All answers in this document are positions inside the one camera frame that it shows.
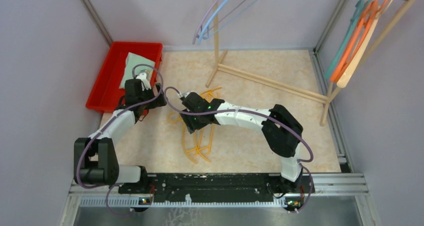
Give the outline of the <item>beige plastic hanger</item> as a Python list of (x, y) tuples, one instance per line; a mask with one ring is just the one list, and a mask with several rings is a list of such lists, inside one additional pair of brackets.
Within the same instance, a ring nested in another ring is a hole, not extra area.
[(359, 62), (365, 53), (365, 50), (370, 42), (372, 34), (374, 33), (379, 18), (387, 10), (387, 8), (391, 5), (392, 2), (393, 0), (384, 0), (383, 4), (379, 6), (378, 0), (375, 0), (375, 4), (372, 7), (372, 9), (375, 9), (375, 11), (370, 14), (367, 22), (365, 23), (361, 39), (356, 41), (353, 56), (345, 62), (345, 64), (340, 70), (340, 73), (335, 79), (338, 88), (346, 87), (347, 83), (351, 79), (354, 71), (358, 67)]

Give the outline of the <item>teal plastic hanger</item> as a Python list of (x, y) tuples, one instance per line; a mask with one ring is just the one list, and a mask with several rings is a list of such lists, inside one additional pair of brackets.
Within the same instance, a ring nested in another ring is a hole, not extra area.
[(359, 0), (356, 5), (355, 5), (355, 11), (352, 15), (352, 17), (350, 18), (350, 23), (349, 26), (347, 28), (347, 31), (345, 33), (345, 36), (343, 37), (343, 41), (339, 46), (339, 49), (337, 51), (337, 53), (335, 54), (333, 60), (331, 61), (328, 69), (326, 70), (325, 73), (325, 78), (330, 80), (331, 76), (334, 74), (338, 64), (341, 61), (342, 55), (344, 53), (344, 51), (346, 50), (347, 44), (349, 42), (349, 39), (351, 37), (351, 35), (353, 34), (357, 22), (360, 18), (360, 15), (362, 14), (363, 10), (368, 6), (369, 2), (372, 2), (373, 0)]

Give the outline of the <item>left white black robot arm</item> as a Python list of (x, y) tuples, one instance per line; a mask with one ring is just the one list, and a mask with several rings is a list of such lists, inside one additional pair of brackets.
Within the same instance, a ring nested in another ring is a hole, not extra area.
[(149, 189), (150, 180), (144, 166), (118, 163), (115, 147), (145, 111), (166, 106), (163, 88), (157, 93), (140, 79), (125, 83), (125, 94), (107, 122), (88, 137), (77, 138), (73, 145), (73, 178), (85, 189), (115, 184), (130, 184), (138, 193)]

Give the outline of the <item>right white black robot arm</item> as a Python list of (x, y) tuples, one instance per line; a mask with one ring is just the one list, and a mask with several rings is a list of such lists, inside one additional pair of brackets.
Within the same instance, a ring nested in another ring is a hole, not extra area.
[(298, 145), (303, 127), (285, 107), (276, 104), (272, 109), (252, 109), (223, 99), (207, 101), (193, 91), (179, 94), (179, 98), (185, 107), (180, 116), (190, 133), (209, 124), (262, 132), (270, 149), (280, 157), (281, 189), (295, 192), (301, 186), (303, 170)]

